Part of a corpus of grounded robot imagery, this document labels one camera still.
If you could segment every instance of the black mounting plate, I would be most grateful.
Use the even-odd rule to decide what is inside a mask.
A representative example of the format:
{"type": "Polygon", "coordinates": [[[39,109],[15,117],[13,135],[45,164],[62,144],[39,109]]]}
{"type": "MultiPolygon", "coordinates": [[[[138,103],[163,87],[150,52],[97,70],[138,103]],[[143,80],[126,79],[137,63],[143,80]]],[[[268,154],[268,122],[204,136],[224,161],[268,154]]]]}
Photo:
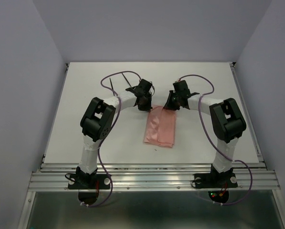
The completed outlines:
{"type": "MultiPolygon", "coordinates": [[[[73,174],[70,174],[69,176],[70,179],[74,179],[76,180],[76,174],[73,173],[73,174]]],[[[107,174],[97,174],[96,175],[96,180],[95,181],[99,181],[99,189],[110,189],[110,183],[108,185],[106,185],[104,183],[104,180],[108,178],[107,174]]],[[[93,182],[92,184],[90,184],[89,186],[86,186],[86,185],[83,185],[83,184],[80,184],[78,182],[75,182],[74,184],[70,185],[68,183],[68,189],[95,189],[95,185],[96,185],[96,182],[93,182]]]]}
{"type": "Polygon", "coordinates": [[[235,188],[238,187],[238,183],[232,183],[229,179],[226,179],[225,182],[218,183],[218,182],[211,182],[210,174],[209,173],[196,173],[194,174],[194,181],[196,181],[196,178],[200,178],[201,182],[193,182],[192,186],[196,189],[202,189],[202,188],[222,188],[225,182],[227,182],[228,188],[235,188]]]}

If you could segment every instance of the folded cloth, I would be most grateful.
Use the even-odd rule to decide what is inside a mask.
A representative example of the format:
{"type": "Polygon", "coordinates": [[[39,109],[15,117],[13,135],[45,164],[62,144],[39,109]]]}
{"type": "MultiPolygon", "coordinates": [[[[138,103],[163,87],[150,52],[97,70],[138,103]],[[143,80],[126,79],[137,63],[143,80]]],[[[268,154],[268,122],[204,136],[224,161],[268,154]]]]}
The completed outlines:
{"type": "Polygon", "coordinates": [[[148,114],[144,142],[156,146],[173,147],[175,137],[175,111],[155,106],[148,114]]]}

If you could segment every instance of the gray wall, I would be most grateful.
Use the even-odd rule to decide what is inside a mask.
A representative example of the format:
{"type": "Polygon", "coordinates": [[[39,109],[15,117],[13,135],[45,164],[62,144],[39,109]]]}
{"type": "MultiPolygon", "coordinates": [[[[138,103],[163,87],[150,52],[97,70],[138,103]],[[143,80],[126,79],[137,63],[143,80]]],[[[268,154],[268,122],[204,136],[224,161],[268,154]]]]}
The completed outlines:
{"type": "Polygon", "coordinates": [[[66,61],[235,61],[270,0],[34,0],[66,61]]]}
{"type": "Polygon", "coordinates": [[[236,71],[266,164],[285,197],[285,0],[273,0],[236,71]]]}
{"type": "Polygon", "coordinates": [[[31,0],[0,0],[0,228],[16,228],[65,72],[31,0]]]}

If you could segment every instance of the purple cable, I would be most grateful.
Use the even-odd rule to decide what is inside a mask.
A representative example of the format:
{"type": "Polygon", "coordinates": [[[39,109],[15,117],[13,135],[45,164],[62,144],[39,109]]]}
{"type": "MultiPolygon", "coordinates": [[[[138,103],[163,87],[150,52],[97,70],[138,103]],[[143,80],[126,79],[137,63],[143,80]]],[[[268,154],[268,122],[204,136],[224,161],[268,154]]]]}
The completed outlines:
{"type": "MultiPolygon", "coordinates": [[[[210,136],[209,136],[209,134],[208,134],[208,132],[207,132],[207,129],[206,129],[206,127],[205,127],[205,123],[204,123],[204,121],[203,121],[203,117],[202,117],[202,115],[201,115],[201,100],[202,100],[202,98],[203,98],[205,95],[212,94],[212,93],[214,92],[214,86],[213,86],[213,84],[212,84],[212,83],[210,82],[210,80],[208,80],[207,78],[205,78],[205,77],[203,77],[203,76],[201,76],[201,75],[196,75],[196,74],[190,74],[190,75],[182,76],[181,78],[179,78],[179,80],[181,80],[182,78],[188,77],[188,76],[196,76],[196,77],[202,78],[202,79],[206,80],[206,81],[211,85],[212,91],[211,91],[211,92],[208,92],[208,93],[202,94],[202,95],[200,96],[200,98],[199,98],[198,110],[199,110],[199,116],[200,116],[200,120],[201,120],[201,125],[202,125],[203,130],[204,130],[204,132],[205,132],[205,135],[206,135],[208,141],[210,142],[210,144],[212,145],[212,147],[213,147],[219,154],[221,154],[224,158],[226,158],[226,159],[229,160],[229,161],[232,161],[232,159],[229,158],[229,157],[227,157],[223,152],[221,152],[221,151],[217,148],[217,146],[213,143],[213,141],[210,139],[210,136]]],[[[235,162],[241,162],[242,164],[245,165],[245,167],[248,169],[248,172],[249,172],[249,174],[250,174],[251,182],[250,182],[248,191],[247,191],[247,193],[245,194],[244,197],[242,197],[241,199],[239,199],[239,200],[237,200],[237,201],[235,201],[235,202],[232,202],[232,203],[225,203],[225,204],[222,204],[222,205],[226,205],[226,206],[227,206],[227,205],[234,205],[234,204],[237,204],[237,203],[241,202],[242,200],[244,200],[244,199],[248,196],[248,194],[250,193],[250,191],[252,190],[252,186],[253,186],[253,174],[252,174],[251,169],[248,167],[248,165],[247,165],[244,161],[235,160],[235,162]]]]}
{"type": "MultiPolygon", "coordinates": [[[[105,79],[111,77],[111,76],[118,75],[118,74],[122,74],[122,73],[133,73],[133,74],[135,74],[135,75],[137,75],[137,76],[139,77],[139,80],[141,80],[140,75],[138,75],[138,73],[133,72],[133,71],[123,71],[123,72],[114,73],[114,74],[111,74],[111,75],[108,75],[108,76],[104,77],[104,78],[101,80],[101,82],[100,82],[101,86],[104,87],[104,88],[106,88],[106,89],[108,89],[108,90],[110,90],[110,91],[112,91],[112,92],[116,95],[116,97],[118,98],[118,100],[119,100],[119,108],[118,108],[117,116],[116,116],[115,121],[114,121],[114,123],[112,124],[112,127],[111,127],[110,130],[113,129],[113,127],[115,126],[115,124],[116,124],[116,122],[117,122],[117,120],[118,120],[118,118],[119,118],[120,111],[121,111],[121,99],[119,98],[119,94],[118,94],[114,89],[105,86],[105,85],[103,84],[103,81],[104,81],[105,79]]],[[[105,168],[105,166],[104,166],[104,164],[103,164],[103,162],[102,162],[102,159],[101,159],[101,157],[100,157],[100,147],[101,147],[101,145],[103,144],[103,142],[104,142],[104,140],[99,144],[99,148],[98,148],[98,158],[99,158],[99,161],[100,161],[100,164],[101,164],[103,170],[106,172],[106,174],[107,174],[107,176],[108,176],[108,179],[110,180],[110,184],[111,184],[110,192],[109,192],[108,196],[107,196],[101,203],[98,203],[98,204],[96,204],[96,205],[88,205],[88,206],[87,206],[85,203],[83,203],[83,202],[80,201],[80,203],[81,203],[82,205],[84,205],[85,207],[88,207],[88,208],[95,208],[95,207],[98,207],[98,206],[104,204],[104,203],[109,199],[109,197],[112,195],[112,193],[113,193],[113,180],[112,180],[112,178],[111,178],[109,172],[108,172],[107,169],[105,168]]]]}

